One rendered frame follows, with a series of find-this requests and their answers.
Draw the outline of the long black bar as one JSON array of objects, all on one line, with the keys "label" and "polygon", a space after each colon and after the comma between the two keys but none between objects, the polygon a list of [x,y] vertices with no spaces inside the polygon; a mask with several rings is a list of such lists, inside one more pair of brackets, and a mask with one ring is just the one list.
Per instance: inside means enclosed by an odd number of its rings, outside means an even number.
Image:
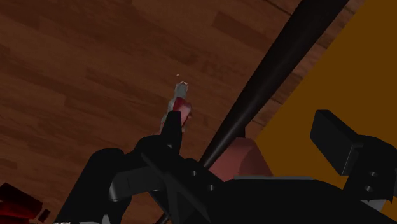
[{"label": "long black bar", "polygon": [[349,0],[301,0],[226,115],[199,163],[210,168],[275,94]]}]

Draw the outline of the pink rounded block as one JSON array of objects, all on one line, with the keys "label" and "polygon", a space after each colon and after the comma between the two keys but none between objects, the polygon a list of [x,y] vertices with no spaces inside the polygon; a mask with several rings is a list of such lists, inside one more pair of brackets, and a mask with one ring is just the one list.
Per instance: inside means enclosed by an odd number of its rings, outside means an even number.
[{"label": "pink rounded block", "polygon": [[257,144],[243,137],[237,137],[209,170],[222,181],[235,176],[273,176]]}]

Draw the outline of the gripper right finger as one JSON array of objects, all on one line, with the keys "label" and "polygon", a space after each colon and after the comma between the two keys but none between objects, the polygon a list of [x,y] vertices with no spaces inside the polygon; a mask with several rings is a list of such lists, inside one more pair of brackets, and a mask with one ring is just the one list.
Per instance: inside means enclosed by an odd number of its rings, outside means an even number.
[{"label": "gripper right finger", "polygon": [[310,139],[327,161],[346,176],[343,191],[381,211],[397,197],[397,148],[353,131],[331,111],[315,112]]}]

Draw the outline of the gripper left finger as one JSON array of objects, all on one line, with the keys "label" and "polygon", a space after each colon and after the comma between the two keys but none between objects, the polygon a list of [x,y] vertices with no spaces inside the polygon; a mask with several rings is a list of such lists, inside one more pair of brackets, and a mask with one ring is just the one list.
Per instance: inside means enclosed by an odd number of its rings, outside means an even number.
[{"label": "gripper left finger", "polygon": [[216,187],[222,184],[205,167],[179,154],[181,113],[170,111],[159,135],[142,138],[128,154],[129,168],[115,175],[109,199],[119,202],[148,192],[163,211],[156,224],[221,224]]}]

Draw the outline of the grey and red figure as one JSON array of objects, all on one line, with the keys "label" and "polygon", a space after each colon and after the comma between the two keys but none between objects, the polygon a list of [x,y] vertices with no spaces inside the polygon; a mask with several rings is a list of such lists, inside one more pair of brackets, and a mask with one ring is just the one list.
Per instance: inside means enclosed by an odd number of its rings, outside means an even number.
[{"label": "grey and red figure", "polygon": [[192,117],[192,105],[186,100],[187,91],[188,91],[187,82],[182,81],[176,85],[174,89],[174,96],[167,105],[167,112],[166,114],[164,114],[164,116],[161,119],[159,132],[162,131],[162,128],[167,118],[167,113],[170,111],[181,112],[182,133],[185,132],[186,122]]}]

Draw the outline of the red robot stand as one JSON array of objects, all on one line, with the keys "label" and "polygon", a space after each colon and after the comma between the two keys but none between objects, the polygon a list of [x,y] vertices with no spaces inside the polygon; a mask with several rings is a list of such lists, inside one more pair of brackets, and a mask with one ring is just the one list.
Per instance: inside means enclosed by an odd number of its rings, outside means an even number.
[{"label": "red robot stand", "polygon": [[49,215],[40,200],[8,183],[0,186],[0,224],[43,224]]}]

